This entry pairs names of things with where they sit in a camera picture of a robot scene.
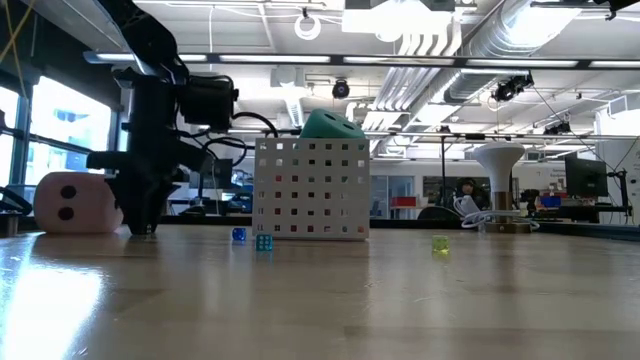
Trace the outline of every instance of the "security camera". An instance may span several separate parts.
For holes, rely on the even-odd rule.
[[[334,99],[344,99],[349,96],[349,85],[347,85],[347,80],[338,79],[336,80],[336,84],[333,86],[333,94]]]

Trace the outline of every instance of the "yellow die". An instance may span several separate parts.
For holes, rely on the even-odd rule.
[[[433,252],[449,252],[449,237],[443,235],[433,235],[431,237]]]

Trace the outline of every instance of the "white perforated box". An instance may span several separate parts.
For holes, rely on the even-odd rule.
[[[258,139],[253,234],[289,239],[369,236],[369,141]]]

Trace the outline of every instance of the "pink foam block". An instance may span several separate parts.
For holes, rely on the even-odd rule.
[[[104,175],[54,172],[36,188],[36,223],[48,233],[109,233],[122,224],[122,211]]]

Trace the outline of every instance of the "dice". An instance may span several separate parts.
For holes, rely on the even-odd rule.
[[[431,237],[431,244],[433,252],[436,253],[448,253],[449,252],[449,237],[443,235],[433,235]]]
[[[273,250],[273,237],[270,234],[259,234],[256,236],[256,251]]]
[[[247,229],[234,228],[231,231],[231,239],[235,243],[244,243],[245,241],[247,241]]]

